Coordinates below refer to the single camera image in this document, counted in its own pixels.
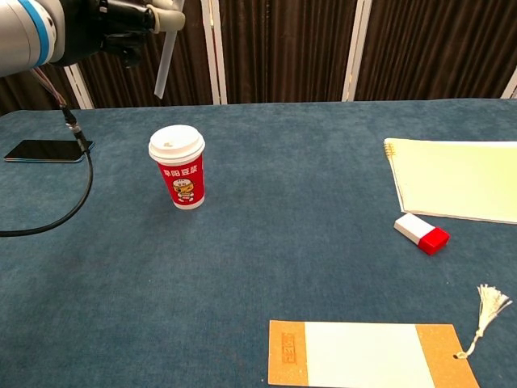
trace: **notebook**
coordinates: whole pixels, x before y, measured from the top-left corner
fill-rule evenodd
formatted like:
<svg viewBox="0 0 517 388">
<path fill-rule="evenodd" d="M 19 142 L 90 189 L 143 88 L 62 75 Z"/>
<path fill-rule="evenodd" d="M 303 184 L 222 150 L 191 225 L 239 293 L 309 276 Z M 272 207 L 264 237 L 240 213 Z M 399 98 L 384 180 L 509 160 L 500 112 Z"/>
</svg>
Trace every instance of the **notebook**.
<svg viewBox="0 0 517 388">
<path fill-rule="evenodd" d="M 270 321 L 268 382 L 334 388 L 478 388 L 450 324 Z"/>
<path fill-rule="evenodd" d="M 517 223 L 517 141 L 385 139 L 401 210 Z"/>
</svg>

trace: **tassel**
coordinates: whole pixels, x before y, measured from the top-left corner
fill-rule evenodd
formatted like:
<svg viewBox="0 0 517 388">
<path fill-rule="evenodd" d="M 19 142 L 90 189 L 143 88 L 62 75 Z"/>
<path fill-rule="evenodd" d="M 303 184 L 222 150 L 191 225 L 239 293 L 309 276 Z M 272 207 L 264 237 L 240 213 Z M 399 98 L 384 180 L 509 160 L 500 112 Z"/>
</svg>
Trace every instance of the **tassel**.
<svg viewBox="0 0 517 388">
<path fill-rule="evenodd" d="M 492 322 L 504 308 L 511 305 L 510 298 L 502 294 L 501 291 L 496 290 L 495 287 L 480 285 L 477 287 L 477 290 L 481 298 L 479 304 L 479 327 L 476 330 L 476 336 L 470 344 L 469 350 L 467 350 L 467 352 L 458 352 L 455 355 L 456 358 L 465 359 L 470 356 L 476 347 L 477 340 L 483 336 L 489 323 Z"/>
</svg>

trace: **curtain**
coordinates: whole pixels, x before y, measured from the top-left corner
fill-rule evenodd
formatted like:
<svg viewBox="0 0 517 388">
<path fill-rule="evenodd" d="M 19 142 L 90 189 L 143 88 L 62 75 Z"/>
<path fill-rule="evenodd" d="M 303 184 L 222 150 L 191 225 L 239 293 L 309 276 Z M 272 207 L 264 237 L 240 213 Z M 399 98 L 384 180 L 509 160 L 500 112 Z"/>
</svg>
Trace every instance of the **curtain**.
<svg viewBox="0 0 517 388">
<path fill-rule="evenodd" d="M 517 2 L 372 3 L 356 100 L 499 98 L 517 66 Z"/>
<path fill-rule="evenodd" d="M 339 101 L 356 0 L 219 0 L 229 103 Z"/>
<path fill-rule="evenodd" d="M 96 108 L 121 108 L 212 103 L 212 87 L 204 38 L 201 1 L 186 0 L 186 24 L 178 33 L 163 100 L 154 84 L 165 34 L 148 37 L 139 66 L 125 69 L 118 57 L 97 53 L 79 66 Z"/>
<path fill-rule="evenodd" d="M 69 106 L 79 108 L 74 91 L 62 68 L 43 65 L 43 71 L 52 81 Z M 57 105 L 48 92 L 31 76 L 28 71 L 0 78 L 0 115 L 20 109 L 56 109 Z"/>
</svg>

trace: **yellow notebook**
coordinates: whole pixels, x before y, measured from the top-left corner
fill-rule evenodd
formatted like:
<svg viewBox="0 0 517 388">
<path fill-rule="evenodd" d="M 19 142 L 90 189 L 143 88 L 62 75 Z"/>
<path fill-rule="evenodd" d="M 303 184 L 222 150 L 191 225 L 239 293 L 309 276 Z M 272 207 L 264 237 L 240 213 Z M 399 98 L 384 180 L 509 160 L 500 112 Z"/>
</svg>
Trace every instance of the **yellow notebook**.
<svg viewBox="0 0 517 388">
<path fill-rule="evenodd" d="M 517 141 L 385 139 L 401 210 L 517 223 Z"/>
</svg>

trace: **paper cup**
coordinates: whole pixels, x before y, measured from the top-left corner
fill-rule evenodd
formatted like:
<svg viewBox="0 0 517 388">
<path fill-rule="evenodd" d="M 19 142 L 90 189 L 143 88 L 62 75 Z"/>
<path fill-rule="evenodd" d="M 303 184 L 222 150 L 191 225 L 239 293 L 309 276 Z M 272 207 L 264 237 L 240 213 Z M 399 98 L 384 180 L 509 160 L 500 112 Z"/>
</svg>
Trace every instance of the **paper cup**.
<svg viewBox="0 0 517 388">
<path fill-rule="evenodd" d="M 189 125 L 159 129 L 149 142 L 149 156 L 180 209 L 195 209 L 204 201 L 203 150 L 203 136 Z"/>
</svg>

